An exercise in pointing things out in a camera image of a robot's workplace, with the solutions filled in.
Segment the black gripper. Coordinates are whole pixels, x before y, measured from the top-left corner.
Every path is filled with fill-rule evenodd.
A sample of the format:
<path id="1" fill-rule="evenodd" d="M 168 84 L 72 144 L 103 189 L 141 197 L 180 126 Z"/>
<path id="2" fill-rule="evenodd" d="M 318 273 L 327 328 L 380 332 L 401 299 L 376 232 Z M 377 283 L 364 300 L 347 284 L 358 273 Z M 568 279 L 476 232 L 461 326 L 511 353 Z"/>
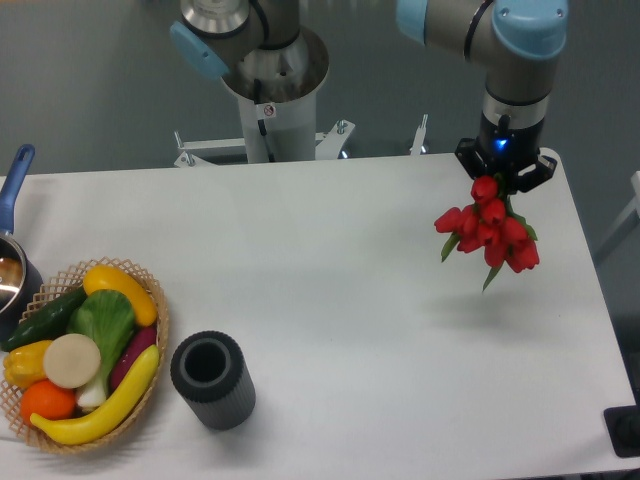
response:
<path id="1" fill-rule="evenodd" d="M 538 154 L 545 119 L 522 129 L 508 120 L 489 120 L 482 114 L 475 139 L 462 138 L 454 155 L 471 179 L 486 174 L 509 175 L 509 193 L 526 193 L 550 180 L 558 161 Z"/>

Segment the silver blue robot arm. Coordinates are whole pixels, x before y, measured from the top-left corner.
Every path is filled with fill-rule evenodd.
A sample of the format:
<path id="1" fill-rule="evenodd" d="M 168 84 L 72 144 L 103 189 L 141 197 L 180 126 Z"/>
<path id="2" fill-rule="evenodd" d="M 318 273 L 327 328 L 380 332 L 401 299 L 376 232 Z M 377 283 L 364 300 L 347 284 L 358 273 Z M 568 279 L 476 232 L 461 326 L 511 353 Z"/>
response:
<path id="1" fill-rule="evenodd" d="M 316 95 L 329 72 L 324 42 L 296 1 L 184 1 L 170 29 L 184 60 L 236 98 L 252 163 L 330 159 L 345 138 L 316 137 Z M 407 37 L 486 70 L 478 134 L 455 154 L 473 178 L 497 175 L 508 194 L 549 180 L 540 136 L 567 38 L 564 1 L 400 1 Z"/>

